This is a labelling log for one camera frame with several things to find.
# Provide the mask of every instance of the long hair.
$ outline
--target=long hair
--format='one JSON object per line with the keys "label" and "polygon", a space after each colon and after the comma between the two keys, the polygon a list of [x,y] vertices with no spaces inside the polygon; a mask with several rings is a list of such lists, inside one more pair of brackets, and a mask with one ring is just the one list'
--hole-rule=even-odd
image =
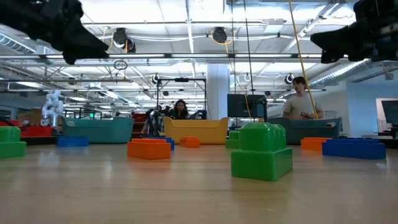
{"label": "long hair", "polygon": [[187,104],[186,104],[186,102],[183,101],[183,100],[178,100],[178,101],[175,103],[175,105],[174,105],[174,115],[175,115],[175,116],[178,116],[177,105],[178,105],[179,103],[183,103],[183,104],[184,104],[184,110],[181,111],[181,115],[180,115],[180,116],[186,116],[186,115],[188,115]]}

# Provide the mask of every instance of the man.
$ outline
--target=man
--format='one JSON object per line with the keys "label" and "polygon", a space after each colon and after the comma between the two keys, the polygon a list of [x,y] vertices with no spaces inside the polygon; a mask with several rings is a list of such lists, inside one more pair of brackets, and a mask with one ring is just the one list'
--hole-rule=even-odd
{"label": "man", "polygon": [[[293,87],[297,94],[286,102],[283,117],[288,119],[315,119],[310,95],[305,91],[307,86],[304,77],[294,78]],[[318,102],[315,99],[313,100],[318,118],[323,118],[323,110]]]}

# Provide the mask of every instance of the teal bin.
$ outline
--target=teal bin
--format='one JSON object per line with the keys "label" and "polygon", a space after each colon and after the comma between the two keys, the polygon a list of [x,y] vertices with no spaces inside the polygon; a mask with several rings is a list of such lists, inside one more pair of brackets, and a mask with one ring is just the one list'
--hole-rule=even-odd
{"label": "teal bin", "polygon": [[286,118],[272,118],[267,122],[280,124],[286,130],[286,143],[299,145],[303,138],[333,138],[340,136],[341,118],[318,120],[291,120]]}
{"label": "teal bin", "polygon": [[131,118],[113,120],[62,118],[65,137],[87,137],[90,143],[127,143],[131,140]]}

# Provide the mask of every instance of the white humanoid robot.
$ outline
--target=white humanoid robot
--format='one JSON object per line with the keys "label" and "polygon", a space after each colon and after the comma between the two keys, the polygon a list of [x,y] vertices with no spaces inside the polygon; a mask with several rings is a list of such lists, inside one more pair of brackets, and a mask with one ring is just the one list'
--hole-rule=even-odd
{"label": "white humanoid robot", "polygon": [[60,94],[61,91],[59,90],[51,90],[47,94],[46,96],[47,101],[45,102],[45,105],[42,108],[43,118],[40,121],[41,126],[48,126],[49,124],[51,124],[51,126],[53,127],[57,126],[58,115],[62,115],[63,112],[63,103],[62,101],[58,100]]}

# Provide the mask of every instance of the woman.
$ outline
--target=woman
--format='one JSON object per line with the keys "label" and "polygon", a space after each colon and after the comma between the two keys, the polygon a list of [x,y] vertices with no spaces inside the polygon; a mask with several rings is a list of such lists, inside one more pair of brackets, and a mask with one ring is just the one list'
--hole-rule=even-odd
{"label": "woman", "polygon": [[173,110],[173,119],[189,119],[187,104],[183,100],[178,100],[175,103]]}

